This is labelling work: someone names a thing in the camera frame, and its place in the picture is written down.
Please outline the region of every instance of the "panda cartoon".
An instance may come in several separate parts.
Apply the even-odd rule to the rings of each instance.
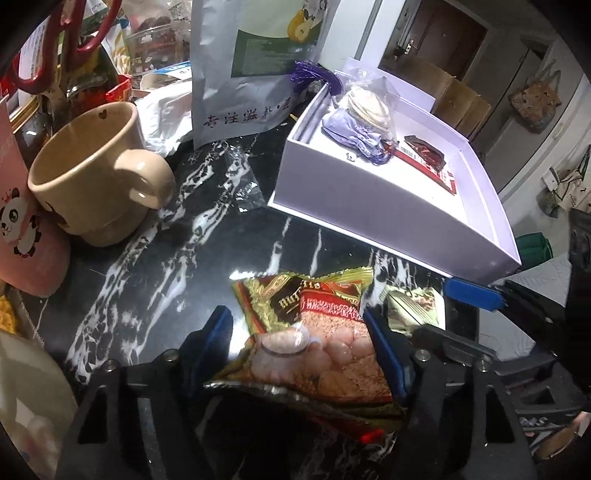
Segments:
[[[23,258],[35,254],[35,244],[41,239],[39,218],[28,215],[27,201],[21,197],[18,189],[4,199],[6,205],[0,209],[0,229],[4,241],[14,247],[14,254]]]

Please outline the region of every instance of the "pink panda box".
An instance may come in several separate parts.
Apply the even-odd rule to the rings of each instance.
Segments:
[[[0,102],[0,280],[38,297],[66,276],[70,242],[27,187],[28,170]]]

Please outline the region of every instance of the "doorway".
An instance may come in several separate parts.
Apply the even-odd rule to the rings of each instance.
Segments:
[[[484,26],[448,2],[423,0],[401,44],[407,55],[417,56],[461,80],[486,32]]]

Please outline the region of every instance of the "paper label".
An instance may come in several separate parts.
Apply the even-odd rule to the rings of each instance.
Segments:
[[[244,0],[232,77],[284,75],[313,52],[328,0]]]

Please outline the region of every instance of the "glass jar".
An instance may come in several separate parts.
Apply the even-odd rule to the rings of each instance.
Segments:
[[[51,118],[41,110],[39,97],[34,96],[17,108],[10,115],[10,125],[22,159],[27,168],[31,168],[33,160],[52,135]]]

